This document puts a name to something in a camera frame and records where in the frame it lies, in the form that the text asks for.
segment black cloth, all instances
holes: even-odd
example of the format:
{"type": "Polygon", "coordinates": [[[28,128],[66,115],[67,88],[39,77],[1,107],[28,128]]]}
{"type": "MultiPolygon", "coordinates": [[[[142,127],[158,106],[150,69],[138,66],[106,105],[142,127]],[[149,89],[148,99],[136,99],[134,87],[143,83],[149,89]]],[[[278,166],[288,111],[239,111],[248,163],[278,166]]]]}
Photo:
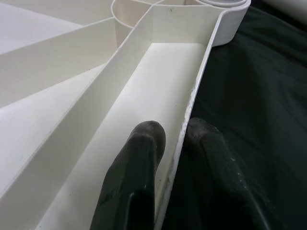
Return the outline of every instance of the black cloth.
{"type": "MultiPolygon", "coordinates": [[[[307,228],[306,32],[250,7],[234,39],[212,49],[191,117],[223,133],[281,229],[307,228]]],[[[205,229],[203,174],[184,143],[164,230],[205,229]]]]}

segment white plastic tray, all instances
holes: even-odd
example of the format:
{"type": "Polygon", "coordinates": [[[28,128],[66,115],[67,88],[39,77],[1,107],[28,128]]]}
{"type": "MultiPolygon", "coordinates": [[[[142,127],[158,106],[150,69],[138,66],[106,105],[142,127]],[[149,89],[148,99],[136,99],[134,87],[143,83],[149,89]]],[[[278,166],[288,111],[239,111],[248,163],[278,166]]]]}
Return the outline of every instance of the white plastic tray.
{"type": "Polygon", "coordinates": [[[18,9],[29,21],[63,23],[0,55],[0,229],[89,229],[109,166],[145,120],[166,132],[159,229],[208,55],[233,38],[250,1],[2,2],[7,18],[18,9]]]}

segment dark green fabric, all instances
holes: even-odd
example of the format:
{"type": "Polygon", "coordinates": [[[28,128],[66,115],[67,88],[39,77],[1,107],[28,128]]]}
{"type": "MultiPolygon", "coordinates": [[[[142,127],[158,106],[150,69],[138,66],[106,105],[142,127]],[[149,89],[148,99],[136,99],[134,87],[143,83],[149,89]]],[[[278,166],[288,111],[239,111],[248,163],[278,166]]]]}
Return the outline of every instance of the dark green fabric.
{"type": "MultiPolygon", "coordinates": [[[[306,32],[251,7],[234,39],[212,49],[192,117],[224,134],[283,228],[307,228],[306,32]]],[[[183,150],[163,229],[203,229],[202,173],[183,150]]]]}

